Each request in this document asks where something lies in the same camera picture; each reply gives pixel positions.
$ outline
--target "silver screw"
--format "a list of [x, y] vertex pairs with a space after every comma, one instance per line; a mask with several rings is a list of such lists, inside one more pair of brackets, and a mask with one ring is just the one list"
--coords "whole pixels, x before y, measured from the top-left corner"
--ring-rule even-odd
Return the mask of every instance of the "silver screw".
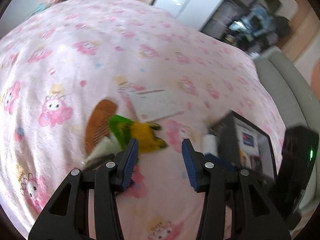
[[80, 171], [79, 171], [78, 169], [74, 169], [74, 170], [71, 171], [71, 175], [72, 175], [72, 176], [76, 176], [76, 175], [78, 175], [79, 173], [80, 173]]
[[214, 167], [213, 163], [205, 163], [204, 166], [206, 166], [208, 169], [212, 169]]
[[249, 175], [249, 171], [247, 171], [247, 170], [241, 170], [240, 173], [243, 176], [248, 176]]
[[107, 168], [113, 168], [114, 166], [116, 166], [116, 164], [114, 162], [108, 162], [106, 166]]

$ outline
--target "pink bedsheet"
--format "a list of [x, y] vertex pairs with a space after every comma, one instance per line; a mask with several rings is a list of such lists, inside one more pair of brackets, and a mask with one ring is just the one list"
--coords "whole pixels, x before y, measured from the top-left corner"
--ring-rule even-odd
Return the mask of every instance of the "pink bedsheet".
[[128, 91], [169, 87], [184, 113], [159, 121], [170, 147], [141, 155], [135, 186], [117, 197], [125, 239], [196, 238], [204, 195], [190, 186], [181, 141], [201, 151], [206, 124], [229, 109], [271, 136], [279, 169], [285, 127], [252, 60], [163, 10], [135, 0], [55, 5], [1, 40], [0, 66], [0, 203], [25, 237], [81, 168], [95, 105], [111, 98], [135, 119]]

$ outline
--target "bed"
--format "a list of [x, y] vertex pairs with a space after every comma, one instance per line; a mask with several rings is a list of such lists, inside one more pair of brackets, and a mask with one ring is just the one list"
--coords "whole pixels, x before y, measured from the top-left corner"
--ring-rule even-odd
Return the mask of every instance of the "bed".
[[117, 114], [135, 119], [129, 91], [170, 88], [184, 112], [159, 121], [169, 147], [140, 155], [134, 186], [117, 196], [125, 239], [196, 238], [204, 195], [190, 186], [181, 142], [190, 138], [201, 151], [206, 125], [230, 109], [270, 135], [280, 168], [285, 125], [254, 62], [158, 8], [135, 0], [55, 5], [0, 41], [0, 67], [0, 203], [25, 238], [65, 176], [82, 168], [98, 102], [111, 99]]

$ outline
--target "brown comb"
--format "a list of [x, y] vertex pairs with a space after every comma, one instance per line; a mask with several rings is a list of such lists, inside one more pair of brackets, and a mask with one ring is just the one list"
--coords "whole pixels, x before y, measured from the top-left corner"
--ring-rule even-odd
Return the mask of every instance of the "brown comb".
[[104, 137], [110, 137], [109, 120], [116, 111], [117, 105], [107, 99], [96, 105], [85, 130], [84, 148], [87, 154], [90, 154]]

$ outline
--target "white book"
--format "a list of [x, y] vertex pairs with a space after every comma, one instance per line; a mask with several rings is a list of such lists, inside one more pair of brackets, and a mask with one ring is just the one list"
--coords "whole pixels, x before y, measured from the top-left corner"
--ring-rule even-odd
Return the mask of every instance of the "white book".
[[152, 122], [183, 112], [174, 92], [153, 89], [129, 92], [139, 122]]

